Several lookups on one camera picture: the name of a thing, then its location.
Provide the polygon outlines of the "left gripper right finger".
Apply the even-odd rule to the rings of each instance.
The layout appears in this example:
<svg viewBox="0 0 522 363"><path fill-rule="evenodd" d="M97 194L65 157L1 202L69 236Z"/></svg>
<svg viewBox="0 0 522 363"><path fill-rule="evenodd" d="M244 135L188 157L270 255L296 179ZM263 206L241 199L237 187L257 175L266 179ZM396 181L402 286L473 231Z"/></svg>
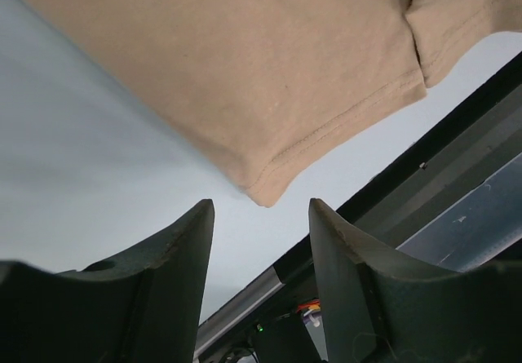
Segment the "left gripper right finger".
<svg viewBox="0 0 522 363"><path fill-rule="evenodd" d="M454 272L402 253L320 199L309 228L332 362L518 362L521 264Z"/></svg>

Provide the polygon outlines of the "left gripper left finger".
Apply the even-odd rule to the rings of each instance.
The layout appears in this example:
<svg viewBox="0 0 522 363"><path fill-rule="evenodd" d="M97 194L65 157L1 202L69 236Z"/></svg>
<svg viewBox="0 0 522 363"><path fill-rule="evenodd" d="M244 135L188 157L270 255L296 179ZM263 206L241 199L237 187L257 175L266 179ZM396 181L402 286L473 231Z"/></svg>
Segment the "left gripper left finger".
<svg viewBox="0 0 522 363"><path fill-rule="evenodd" d="M214 220L212 201L199 201L81 271L2 262L2 361L190 362Z"/></svg>

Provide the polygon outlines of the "tan t shirt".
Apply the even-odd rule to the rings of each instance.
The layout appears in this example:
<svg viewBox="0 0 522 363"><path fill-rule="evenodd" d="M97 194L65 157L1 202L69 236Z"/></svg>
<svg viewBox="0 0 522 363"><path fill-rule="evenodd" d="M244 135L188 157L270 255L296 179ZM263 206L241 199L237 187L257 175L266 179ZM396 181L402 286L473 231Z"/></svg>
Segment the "tan t shirt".
<svg viewBox="0 0 522 363"><path fill-rule="evenodd" d="M266 207L521 29L521 0L23 1Z"/></svg>

